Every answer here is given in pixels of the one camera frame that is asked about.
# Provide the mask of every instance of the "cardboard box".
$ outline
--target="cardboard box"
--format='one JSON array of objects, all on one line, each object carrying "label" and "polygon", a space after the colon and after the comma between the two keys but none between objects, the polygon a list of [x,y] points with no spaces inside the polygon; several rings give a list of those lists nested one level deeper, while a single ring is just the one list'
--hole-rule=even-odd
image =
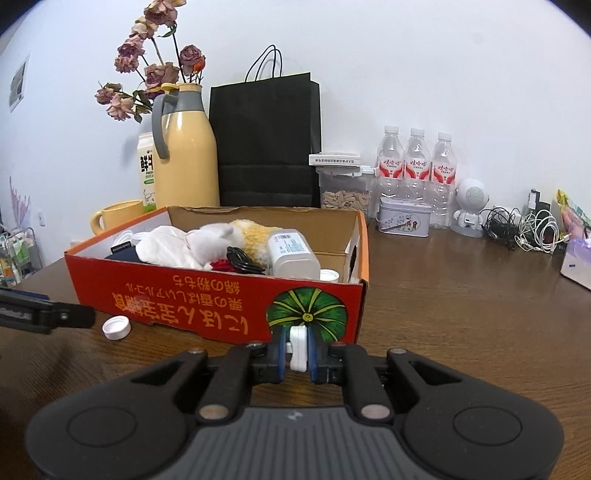
[{"label": "cardboard box", "polygon": [[[263,275],[206,272],[106,260],[117,235],[173,225],[184,231],[208,223],[249,219],[296,228],[322,268],[341,283],[289,280]],[[312,208],[169,207],[102,233],[65,254],[81,303],[142,323],[191,330],[229,343],[268,341],[271,329],[305,324],[326,341],[354,342],[369,279],[368,237],[363,213]]]}]

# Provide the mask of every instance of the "bottle cap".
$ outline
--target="bottle cap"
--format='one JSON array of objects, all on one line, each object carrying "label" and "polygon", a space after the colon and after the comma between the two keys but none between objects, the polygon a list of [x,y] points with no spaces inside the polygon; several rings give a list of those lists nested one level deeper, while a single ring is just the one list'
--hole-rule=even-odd
[{"label": "bottle cap", "polygon": [[320,270],[320,281],[329,281],[331,283],[339,282],[339,273],[335,270],[323,268]]},{"label": "bottle cap", "polygon": [[109,340],[121,340],[129,335],[131,325],[124,315],[111,317],[103,324],[103,333]]}]

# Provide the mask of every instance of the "red cloth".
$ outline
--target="red cloth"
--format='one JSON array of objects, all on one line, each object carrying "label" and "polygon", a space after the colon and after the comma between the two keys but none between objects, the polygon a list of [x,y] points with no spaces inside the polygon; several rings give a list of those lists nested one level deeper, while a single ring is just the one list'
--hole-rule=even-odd
[{"label": "red cloth", "polygon": [[216,260],[212,262],[212,269],[216,272],[234,272],[236,273],[236,269],[232,266],[229,260],[225,258],[222,260]]}]

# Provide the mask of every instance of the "charger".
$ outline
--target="charger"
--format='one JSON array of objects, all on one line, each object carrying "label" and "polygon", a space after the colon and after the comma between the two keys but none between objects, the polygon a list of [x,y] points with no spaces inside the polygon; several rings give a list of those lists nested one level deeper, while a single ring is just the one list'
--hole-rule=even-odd
[{"label": "charger", "polygon": [[503,207],[484,209],[482,215],[488,212],[486,220],[482,224],[482,231],[494,243],[504,245],[509,250],[515,250],[517,242],[515,238],[519,235],[519,223],[521,212],[518,208],[509,211]]}]

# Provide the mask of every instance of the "picture on wall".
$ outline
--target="picture on wall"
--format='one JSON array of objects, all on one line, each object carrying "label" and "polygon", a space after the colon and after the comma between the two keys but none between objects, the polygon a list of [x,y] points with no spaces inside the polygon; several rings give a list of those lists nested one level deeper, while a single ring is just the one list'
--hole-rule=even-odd
[{"label": "picture on wall", "polygon": [[8,98],[8,105],[10,106],[10,111],[12,112],[20,101],[24,97],[24,87],[25,87],[25,75],[27,73],[27,62],[29,58],[27,57],[22,65],[18,68],[17,72],[12,77],[12,82],[10,83],[10,95]]}]

